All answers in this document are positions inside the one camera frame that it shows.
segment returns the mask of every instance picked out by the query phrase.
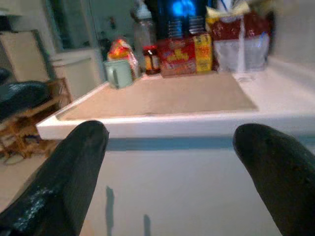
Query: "floor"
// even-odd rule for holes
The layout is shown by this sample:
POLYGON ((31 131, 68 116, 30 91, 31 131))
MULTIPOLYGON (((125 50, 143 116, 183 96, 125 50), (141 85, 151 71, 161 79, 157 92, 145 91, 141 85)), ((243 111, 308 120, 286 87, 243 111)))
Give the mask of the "floor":
POLYGON ((2 212, 30 175, 46 160, 44 155, 33 155, 14 165, 4 165, 0 158, 0 212, 2 212))

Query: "mug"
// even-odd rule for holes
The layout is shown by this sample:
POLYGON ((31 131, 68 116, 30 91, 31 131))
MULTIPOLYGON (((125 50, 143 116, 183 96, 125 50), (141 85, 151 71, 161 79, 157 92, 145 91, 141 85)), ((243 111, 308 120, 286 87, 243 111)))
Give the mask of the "mug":
POLYGON ((131 67, 127 60, 105 62, 107 79, 111 87, 121 89, 132 85, 131 67))

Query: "sauce jar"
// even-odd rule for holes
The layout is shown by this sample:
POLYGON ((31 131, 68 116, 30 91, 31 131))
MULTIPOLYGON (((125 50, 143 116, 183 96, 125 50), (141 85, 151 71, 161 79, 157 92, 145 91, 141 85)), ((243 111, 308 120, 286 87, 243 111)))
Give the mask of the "sauce jar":
POLYGON ((147 46, 143 48, 143 55, 146 62, 146 74, 154 75, 161 72, 158 59, 157 46, 147 46))

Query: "food package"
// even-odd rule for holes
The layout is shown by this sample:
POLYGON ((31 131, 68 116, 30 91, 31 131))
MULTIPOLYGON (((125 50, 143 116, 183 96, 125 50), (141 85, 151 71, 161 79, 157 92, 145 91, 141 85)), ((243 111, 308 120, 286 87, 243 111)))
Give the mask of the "food package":
POLYGON ((196 74, 212 70, 212 45, 208 33, 158 42, 163 76, 196 74))
POLYGON ((108 52, 107 58, 109 61, 128 60, 133 79, 135 80, 140 77, 141 73, 139 62, 136 59, 132 48, 123 38, 119 38, 112 43, 112 47, 108 52))
POLYGON ((270 42, 267 20, 254 12, 208 18, 214 47, 214 70, 261 71, 265 68, 270 42))

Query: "blue light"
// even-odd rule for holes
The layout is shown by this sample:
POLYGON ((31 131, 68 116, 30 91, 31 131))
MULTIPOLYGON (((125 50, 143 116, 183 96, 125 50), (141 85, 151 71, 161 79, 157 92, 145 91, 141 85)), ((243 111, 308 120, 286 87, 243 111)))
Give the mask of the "blue light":
POLYGON ((175 16, 194 16, 196 8, 191 0, 179 0, 173 4, 173 12, 175 16))

